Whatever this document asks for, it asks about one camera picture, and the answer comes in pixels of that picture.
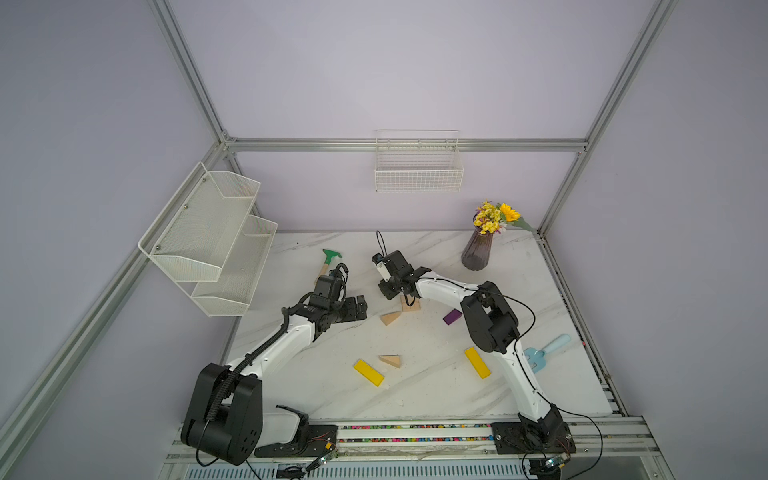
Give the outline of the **wooden rectangular block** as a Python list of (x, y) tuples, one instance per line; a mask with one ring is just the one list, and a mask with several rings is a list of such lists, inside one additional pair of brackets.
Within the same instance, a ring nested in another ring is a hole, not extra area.
[(401, 308), (403, 312), (415, 312), (421, 309), (418, 298), (410, 296), (401, 296)]

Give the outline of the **wooden triangle block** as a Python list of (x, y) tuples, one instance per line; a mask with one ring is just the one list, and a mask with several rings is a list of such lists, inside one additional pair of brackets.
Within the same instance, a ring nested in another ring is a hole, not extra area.
[(401, 312), (391, 312), (380, 316), (380, 320), (385, 326), (389, 326), (392, 324), (395, 320), (397, 320), (402, 315)]
[(397, 369), (402, 367), (402, 359), (399, 355), (380, 355), (379, 360), (382, 363)]

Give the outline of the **purple triangle block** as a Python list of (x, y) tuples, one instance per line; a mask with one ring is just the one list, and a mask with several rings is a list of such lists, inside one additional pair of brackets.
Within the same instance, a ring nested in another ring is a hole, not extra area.
[(446, 325), (451, 325), (463, 316), (460, 310), (453, 309), (443, 317), (443, 321)]

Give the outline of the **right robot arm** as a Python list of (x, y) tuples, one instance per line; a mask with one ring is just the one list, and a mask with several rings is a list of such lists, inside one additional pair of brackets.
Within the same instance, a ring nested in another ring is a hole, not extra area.
[(563, 423), (559, 409), (548, 401), (524, 358), (519, 320), (496, 284), (467, 284), (440, 276), (426, 267), (413, 268), (399, 251), (372, 257), (382, 277), (381, 293), (389, 300), (402, 294), (445, 304), (463, 313), (474, 346), (500, 362), (522, 423), (553, 430)]

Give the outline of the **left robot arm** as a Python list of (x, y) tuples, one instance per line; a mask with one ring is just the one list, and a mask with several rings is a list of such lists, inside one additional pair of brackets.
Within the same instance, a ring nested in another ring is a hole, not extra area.
[(210, 363), (199, 373), (185, 415), (183, 444), (232, 465), (255, 450), (301, 439), (308, 416), (287, 406), (264, 406), (263, 381), (277, 373), (336, 323), (367, 318), (365, 297), (347, 295), (348, 274), (320, 276), (314, 290), (281, 309), (276, 333), (234, 365)]

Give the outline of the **yellow block left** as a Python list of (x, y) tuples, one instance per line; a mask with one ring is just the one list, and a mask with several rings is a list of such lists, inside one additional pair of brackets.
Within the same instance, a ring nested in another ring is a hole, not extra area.
[(353, 368), (357, 373), (359, 373), (361, 376), (363, 376), (366, 380), (368, 380), (371, 384), (373, 384), (376, 387), (379, 387), (385, 379), (383, 374), (381, 374), (379, 371), (374, 369), (371, 365), (369, 365), (367, 362), (365, 362), (362, 359), (357, 360)]

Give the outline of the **yellow block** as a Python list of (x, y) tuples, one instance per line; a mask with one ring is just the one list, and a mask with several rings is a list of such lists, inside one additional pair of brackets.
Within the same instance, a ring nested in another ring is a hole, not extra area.
[(383, 374), (381, 374), (379, 371), (374, 369), (371, 365), (369, 365), (367, 362), (365, 362), (362, 359), (357, 360), (353, 368), (357, 373), (359, 373), (361, 376), (363, 376), (366, 380), (368, 380), (371, 384), (373, 384), (376, 387), (379, 387), (385, 379)]
[(473, 347), (466, 349), (464, 354), (481, 379), (486, 379), (492, 374), (481, 355)]

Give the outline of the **dark ribbed vase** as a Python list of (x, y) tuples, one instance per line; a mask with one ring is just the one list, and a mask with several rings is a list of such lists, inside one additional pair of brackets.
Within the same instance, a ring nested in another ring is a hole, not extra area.
[(465, 268), (471, 271), (480, 271), (487, 267), (493, 238), (492, 233), (482, 233), (478, 230), (472, 233), (461, 255), (461, 263)]

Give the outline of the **yellow flower bouquet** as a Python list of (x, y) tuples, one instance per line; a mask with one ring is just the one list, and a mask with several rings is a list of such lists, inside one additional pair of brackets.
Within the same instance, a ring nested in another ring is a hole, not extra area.
[(506, 203), (491, 203), (485, 201), (475, 209), (472, 219), (475, 231), (480, 235), (500, 234), (503, 231), (513, 228), (528, 232), (535, 232), (524, 217), (514, 208)]

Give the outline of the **yellow block right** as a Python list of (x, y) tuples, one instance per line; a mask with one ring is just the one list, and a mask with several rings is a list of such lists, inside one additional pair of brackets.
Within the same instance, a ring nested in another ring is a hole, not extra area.
[(481, 355), (473, 347), (466, 349), (464, 354), (481, 379), (486, 379), (492, 374)]

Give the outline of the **white two-tier mesh shelf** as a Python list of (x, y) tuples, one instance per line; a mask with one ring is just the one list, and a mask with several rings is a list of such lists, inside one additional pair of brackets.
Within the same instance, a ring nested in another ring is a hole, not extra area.
[(278, 224), (255, 214), (260, 183), (198, 163), (138, 249), (209, 317), (251, 306)]

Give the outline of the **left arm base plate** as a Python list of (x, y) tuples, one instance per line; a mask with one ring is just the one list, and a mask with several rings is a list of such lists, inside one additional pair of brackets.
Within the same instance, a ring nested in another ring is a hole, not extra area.
[(300, 426), (294, 438), (287, 443), (274, 443), (256, 448), (256, 458), (316, 458), (330, 451), (328, 444), (337, 443), (338, 426), (308, 424)]

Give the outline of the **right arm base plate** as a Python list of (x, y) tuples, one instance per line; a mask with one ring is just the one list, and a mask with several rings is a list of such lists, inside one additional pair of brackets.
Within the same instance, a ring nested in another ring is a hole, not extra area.
[(554, 428), (530, 422), (494, 422), (491, 429), (498, 454), (576, 452), (570, 428), (564, 422)]

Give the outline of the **aluminium front rail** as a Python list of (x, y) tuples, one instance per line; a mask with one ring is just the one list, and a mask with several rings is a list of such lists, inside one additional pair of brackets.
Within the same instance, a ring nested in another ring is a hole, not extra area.
[(174, 442), (162, 479), (671, 479), (673, 473), (640, 417), (569, 416), (576, 452), (498, 454), (497, 419), (346, 421), (335, 445), (316, 458), (256, 458), (240, 466)]

